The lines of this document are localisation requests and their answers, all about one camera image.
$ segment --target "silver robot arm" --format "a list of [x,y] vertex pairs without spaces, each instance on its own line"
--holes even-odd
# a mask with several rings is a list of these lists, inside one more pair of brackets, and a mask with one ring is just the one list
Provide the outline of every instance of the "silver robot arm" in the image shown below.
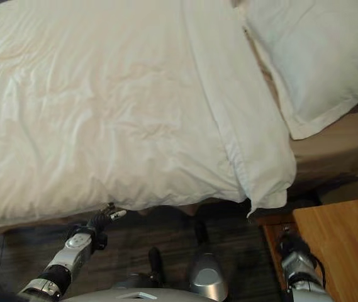
[[[325,291],[323,264],[311,252],[307,243],[296,234],[286,232],[277,247],[282,255],[282,269],[288,285],[287,302],[333,302]],[[320,266],[323,278],[316,271]]]
[[107,236],[103,233],[105,226],[126,214],[125,210],[114,212],[113,209],[113,206],[108,206],[89,220],[86,226],[77,226],[64,248],[18,296],[28,301],[58,301],[93,252],[107,246]]

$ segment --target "white duvet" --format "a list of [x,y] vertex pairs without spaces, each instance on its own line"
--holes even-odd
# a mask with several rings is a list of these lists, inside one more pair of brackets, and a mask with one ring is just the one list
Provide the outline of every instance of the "white duvet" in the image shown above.
[[229,1],[0,5],[0,227],[110,201],[279,207],[294,174]]

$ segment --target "dark wooden floor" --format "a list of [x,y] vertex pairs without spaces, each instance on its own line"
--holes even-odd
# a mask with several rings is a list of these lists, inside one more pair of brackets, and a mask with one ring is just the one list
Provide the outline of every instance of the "dark wooden floor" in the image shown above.
[[[245,206],[235,203],[201,207],[198,218],[230,285],[232,301],[280,301],[279,284],[262,230],[246,220]],[[172,288],[186,287],[188,262],[196,250],[194,218],[170,207],[147,216],[131,212],[107,230],[106,250],[96,252],[69,288],[66,297],[110,288],[130,272],[148,272],[150,247],[160,249]],[[62,248],[68,228],[24,228],[0,236],[0,284],[19,291]]]

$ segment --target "wooden table top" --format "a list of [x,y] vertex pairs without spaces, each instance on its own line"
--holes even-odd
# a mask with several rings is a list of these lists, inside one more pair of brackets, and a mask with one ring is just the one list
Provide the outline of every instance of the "wooden table top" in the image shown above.
[[293,216],[325,266],[335,302],[358,302],[358,200],[297,209]]

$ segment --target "pillowcase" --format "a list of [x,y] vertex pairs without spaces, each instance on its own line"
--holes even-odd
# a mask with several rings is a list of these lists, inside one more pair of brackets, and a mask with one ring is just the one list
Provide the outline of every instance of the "pillowcase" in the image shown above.
[[358,103],[358,0],[248,0],[237,11],[272,72],[293,139]]

